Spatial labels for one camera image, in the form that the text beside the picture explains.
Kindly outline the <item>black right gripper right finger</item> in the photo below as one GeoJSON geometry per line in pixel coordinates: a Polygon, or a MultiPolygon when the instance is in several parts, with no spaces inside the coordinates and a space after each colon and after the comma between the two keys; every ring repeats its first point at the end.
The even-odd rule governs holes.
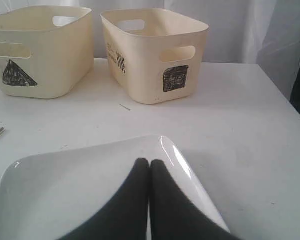
{"type": "Polygon", "coordinates": [[[237,240],[202,213],[182,192],[165,163],[150,164],[150,225],[153,240],[237,240]]]}

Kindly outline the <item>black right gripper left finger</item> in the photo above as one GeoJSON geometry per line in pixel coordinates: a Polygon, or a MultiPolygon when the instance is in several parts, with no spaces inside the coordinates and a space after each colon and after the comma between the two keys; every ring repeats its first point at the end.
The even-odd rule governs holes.
{"type": "Polygon", "coordinates": [[[62,240],[145,240],[147,238],[150,164],[138,158],[113,197],[62,240]]]}

